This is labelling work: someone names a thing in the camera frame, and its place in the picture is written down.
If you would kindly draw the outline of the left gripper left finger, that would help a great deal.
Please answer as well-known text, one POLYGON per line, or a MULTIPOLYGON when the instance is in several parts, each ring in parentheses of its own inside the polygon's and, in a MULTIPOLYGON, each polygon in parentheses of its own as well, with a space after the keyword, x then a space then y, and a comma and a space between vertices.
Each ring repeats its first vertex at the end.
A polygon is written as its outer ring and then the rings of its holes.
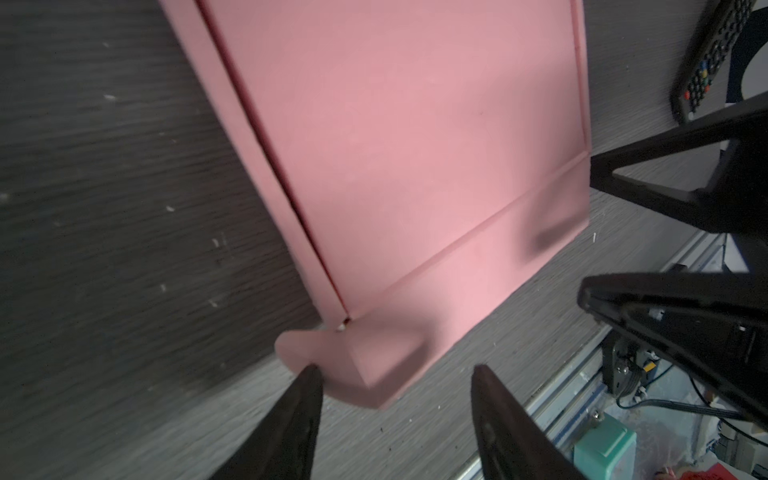
POLYGON ((309 479, 321 420, 323 377, 305 367, 213 479, 309 479))

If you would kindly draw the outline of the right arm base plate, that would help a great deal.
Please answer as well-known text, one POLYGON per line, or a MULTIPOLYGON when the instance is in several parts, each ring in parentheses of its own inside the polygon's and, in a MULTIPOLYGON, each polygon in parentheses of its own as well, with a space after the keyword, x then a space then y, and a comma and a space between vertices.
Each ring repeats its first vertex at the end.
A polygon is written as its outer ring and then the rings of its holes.
POLYGON ((657 375, 660 357, 611 330, 601 343, 603 383, 615 398, 646 387, 657 375))

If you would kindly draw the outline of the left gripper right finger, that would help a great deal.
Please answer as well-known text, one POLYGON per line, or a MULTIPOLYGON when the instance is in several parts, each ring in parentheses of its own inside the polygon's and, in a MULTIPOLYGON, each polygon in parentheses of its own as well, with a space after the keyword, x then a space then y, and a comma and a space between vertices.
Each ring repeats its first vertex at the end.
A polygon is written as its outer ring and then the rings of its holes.
POLYGON ((485 364, 474 367, 471 409, 486 479, 582 479, 485 364))

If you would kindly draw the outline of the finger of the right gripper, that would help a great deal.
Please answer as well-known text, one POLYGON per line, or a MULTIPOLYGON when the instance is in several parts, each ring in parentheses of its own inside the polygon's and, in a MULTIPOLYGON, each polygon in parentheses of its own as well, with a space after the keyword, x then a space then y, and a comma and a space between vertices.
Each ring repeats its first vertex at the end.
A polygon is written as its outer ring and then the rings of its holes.
POLYGON ((767 232, 767 94, 591 158, 590 187, 710 233, 767 232), (704 188, 684 191, 615 170, 728 142, 704 188))
POLYGON ((586 277, 578 305, 767 425, 767 278, 750 273, 586 277))

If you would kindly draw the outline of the pink paper box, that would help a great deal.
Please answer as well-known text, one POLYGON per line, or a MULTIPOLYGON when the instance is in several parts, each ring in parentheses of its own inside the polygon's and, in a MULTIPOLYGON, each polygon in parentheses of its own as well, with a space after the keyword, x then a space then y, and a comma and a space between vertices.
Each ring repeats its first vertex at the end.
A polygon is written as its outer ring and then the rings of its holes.
POLYGON ((391 404, 589 221, 579 1, 166 1, 323 325, 276 353, 391 404))

